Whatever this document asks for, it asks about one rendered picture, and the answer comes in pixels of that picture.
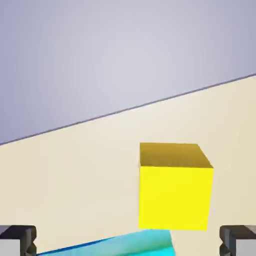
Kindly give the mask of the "large yellow box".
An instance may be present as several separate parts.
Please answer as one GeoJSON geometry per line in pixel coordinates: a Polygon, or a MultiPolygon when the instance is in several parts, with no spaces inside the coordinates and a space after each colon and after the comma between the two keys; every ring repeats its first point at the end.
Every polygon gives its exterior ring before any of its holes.
{"type": "Polygon", "coordinates": [[[141,229],[206,231],[214,167],[198,144],[139,145],[141,229]]]}

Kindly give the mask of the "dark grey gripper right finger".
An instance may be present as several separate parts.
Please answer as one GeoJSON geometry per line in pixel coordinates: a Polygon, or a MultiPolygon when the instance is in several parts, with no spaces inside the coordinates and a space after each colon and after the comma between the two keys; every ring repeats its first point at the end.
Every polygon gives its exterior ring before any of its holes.
{"type": "Polygon", "coordinates": [[[256,225],[222,225],[219,256],[256,256],[256,225]]]}

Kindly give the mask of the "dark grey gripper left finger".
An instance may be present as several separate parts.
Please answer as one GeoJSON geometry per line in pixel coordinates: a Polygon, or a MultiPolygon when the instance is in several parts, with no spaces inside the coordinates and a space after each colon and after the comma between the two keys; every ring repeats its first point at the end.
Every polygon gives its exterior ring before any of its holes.
{"type": "Polygon", "coordinates": [[[0,256],[37,256],[34,225],[0,225],[0,256]]]}

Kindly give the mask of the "small cyan cube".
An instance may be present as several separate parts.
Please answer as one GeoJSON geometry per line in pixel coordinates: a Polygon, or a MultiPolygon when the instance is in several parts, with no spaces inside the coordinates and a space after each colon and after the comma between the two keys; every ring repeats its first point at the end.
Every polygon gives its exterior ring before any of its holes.
{"type": "Polygon", "coordinates": [[[176,256],[176,252],[170,231],[146,229],[46,251],[37,256],[176,256]]]}

